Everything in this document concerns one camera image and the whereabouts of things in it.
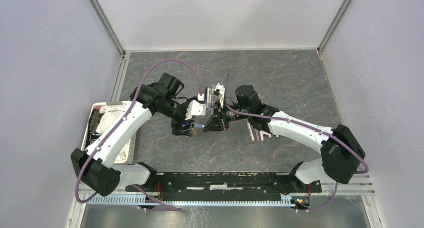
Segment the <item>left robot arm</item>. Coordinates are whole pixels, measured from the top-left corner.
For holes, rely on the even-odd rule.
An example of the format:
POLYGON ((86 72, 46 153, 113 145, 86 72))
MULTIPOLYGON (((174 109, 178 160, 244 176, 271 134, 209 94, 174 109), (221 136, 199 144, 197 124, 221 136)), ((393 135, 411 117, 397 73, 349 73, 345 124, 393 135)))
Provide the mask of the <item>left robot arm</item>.
POLYGON ((176 77, 164 73, 159 82, 143 84, 137 88, 112 125, 85 150, 75 149, 71 162, 77 176, 75 192, 80 183, 94 190, 96 195, 109 196, 119 185, 139 185, 145 192, 153 191, 157 178, 140 165, 114 167, 121 150, 133 135, 156 113, 171 118, 177 130, 194 116, 205 115, 205 106, 197 97, 180 104, 175 101, 184 84, 176 77))

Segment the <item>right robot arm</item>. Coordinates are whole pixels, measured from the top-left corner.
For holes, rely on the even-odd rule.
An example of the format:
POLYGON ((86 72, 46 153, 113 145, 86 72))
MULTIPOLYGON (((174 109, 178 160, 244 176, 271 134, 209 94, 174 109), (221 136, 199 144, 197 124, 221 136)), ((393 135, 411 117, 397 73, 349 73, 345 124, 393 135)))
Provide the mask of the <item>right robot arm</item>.
POLYGON ((347 185, 354 175, 365 175, 369 166, 366 153, 344 125, 336 128, 312 124, 264 104, 251 85, 236 89, 237 102, 227 104, 223 85, 207 90, 207 103, 213 114, 204 126, 204 132, 224 132, 231 122, 246 120, 249 131, 262 135, 286 137, 309 147, 320 155, 313 161, 300 162, 289 177, 289 187, 302 192, 315 181, 333 180, 347 185))

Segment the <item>blue clear capped pen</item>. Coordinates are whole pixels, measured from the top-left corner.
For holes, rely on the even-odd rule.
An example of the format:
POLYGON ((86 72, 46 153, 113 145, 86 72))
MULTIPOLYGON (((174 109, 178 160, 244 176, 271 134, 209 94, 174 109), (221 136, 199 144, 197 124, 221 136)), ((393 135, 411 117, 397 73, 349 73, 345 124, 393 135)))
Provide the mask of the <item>blue clear capped pen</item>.
POLYGON ((204 128, 205 127, 205 125, 204 124, 200 124, 200 123, 193 123, 193 126, 195 127, 195 128, 204 128))

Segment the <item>brown capped white marker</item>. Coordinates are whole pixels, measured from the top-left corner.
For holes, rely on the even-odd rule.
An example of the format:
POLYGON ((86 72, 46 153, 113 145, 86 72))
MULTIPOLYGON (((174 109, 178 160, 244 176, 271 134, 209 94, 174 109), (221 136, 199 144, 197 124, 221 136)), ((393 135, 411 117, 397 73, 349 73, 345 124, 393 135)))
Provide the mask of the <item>brown capped white marker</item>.
POLYGON ((249 122, 247 122, 247 128, 248 128, 249 136, 250 136, 252 143, 255 143, 256 142, 255 135, 254 135, 254 132, 252 130, 251 124, 249 122))

